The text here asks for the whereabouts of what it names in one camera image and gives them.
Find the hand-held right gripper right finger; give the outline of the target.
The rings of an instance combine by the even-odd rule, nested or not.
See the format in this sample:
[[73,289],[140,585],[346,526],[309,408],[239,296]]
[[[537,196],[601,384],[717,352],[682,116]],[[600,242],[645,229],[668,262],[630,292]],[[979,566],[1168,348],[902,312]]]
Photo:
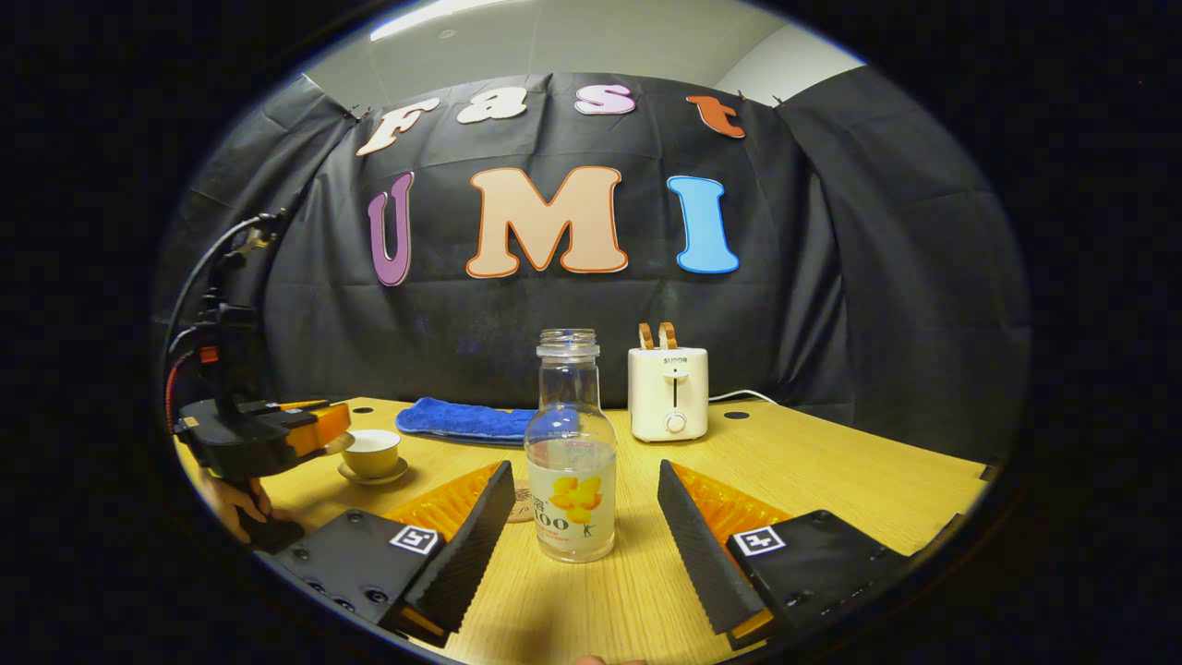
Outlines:
[[657,498],[712,630],[733,648],[810,639],[911,568],[831,511],[790,516],[670,459]]

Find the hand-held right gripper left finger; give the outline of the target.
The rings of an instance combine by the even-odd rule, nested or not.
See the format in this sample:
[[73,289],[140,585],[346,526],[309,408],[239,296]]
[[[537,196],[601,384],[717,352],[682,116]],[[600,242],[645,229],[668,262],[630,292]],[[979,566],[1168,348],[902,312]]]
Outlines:
[[480,467],[384,516],[352,509],[273,563],[326,601],[444,647],[465,621],[515,502],[512,465]]

